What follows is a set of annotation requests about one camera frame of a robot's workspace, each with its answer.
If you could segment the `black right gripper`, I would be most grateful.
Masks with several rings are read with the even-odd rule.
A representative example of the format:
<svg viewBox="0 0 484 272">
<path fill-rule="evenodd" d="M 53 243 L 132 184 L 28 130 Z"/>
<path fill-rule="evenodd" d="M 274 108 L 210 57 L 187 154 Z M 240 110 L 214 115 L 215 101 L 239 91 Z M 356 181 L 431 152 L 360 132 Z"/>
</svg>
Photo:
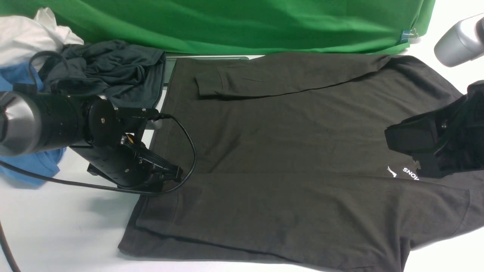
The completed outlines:
<svg viewBox="0 0 484 272">
<path fill-rule="evenodd" d="M 453 103 L 389 126 L 388 148 L 410 156 L 420 177 L 483 170 L 483 86 L 482 80 L 474 82 Z"/>
</svg>

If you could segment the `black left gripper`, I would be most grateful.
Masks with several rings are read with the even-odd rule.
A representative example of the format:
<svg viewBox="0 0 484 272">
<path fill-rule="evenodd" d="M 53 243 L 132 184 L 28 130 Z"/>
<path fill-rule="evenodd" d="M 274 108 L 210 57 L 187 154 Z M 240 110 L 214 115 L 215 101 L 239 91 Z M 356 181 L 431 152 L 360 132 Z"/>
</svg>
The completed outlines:
<svg viewBox="0 0 484 272">
<path fill-rule="evenodd" d="M 87 172 L 121 191 L 161 191 L 165 181 L 180 182 L 183 170 L 148 150 L 119 128 L 95 128 L 71 146 L 86 159 Z"/>
</svg>

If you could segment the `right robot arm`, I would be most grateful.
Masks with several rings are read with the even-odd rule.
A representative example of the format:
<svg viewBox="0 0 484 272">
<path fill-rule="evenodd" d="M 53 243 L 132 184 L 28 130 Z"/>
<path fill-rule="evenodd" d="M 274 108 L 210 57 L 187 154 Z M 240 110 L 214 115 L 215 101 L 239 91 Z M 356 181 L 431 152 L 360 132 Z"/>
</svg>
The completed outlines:
<svg viewBox="0 0 484 272">
<path fill-rule="evenodd" d="M 458 21 L 434 47 L 434 55 L 446 67 L 482 57 L 483 51 L 483 14 Z M 388 148 L 411 156 L 420 177 L 440 179 L 483 170 L 483 104 L 479 80 L 453 103 L 389 126 L 385 130 Z"/>
</svg>

